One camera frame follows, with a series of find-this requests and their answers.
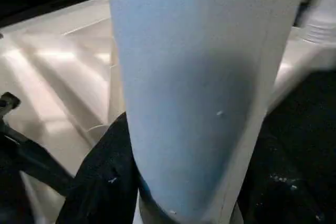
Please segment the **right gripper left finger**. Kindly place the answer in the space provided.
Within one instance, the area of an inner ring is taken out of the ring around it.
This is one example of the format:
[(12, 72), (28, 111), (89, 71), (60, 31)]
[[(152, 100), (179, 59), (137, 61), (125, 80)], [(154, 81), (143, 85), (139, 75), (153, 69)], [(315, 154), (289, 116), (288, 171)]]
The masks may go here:
[(139, 173), (122, 113), (85, 157), (57, 223), (133, 223)]

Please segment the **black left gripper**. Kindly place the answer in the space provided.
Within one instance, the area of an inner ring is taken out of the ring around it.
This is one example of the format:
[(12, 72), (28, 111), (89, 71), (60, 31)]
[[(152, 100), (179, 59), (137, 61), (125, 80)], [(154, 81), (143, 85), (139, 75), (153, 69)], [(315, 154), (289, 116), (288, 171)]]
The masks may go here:
[(45, 148), (1, 120), (1, 223), (35, 222), (21, 172), (64, 197), (73, 182)]

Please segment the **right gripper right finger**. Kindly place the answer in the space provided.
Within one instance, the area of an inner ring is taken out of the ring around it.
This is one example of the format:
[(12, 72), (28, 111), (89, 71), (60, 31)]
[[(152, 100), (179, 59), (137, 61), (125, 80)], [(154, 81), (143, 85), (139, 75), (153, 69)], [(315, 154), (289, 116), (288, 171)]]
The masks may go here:
[(245, 223), (329, 222), (329, 126), (265, 124), (238, 204)]

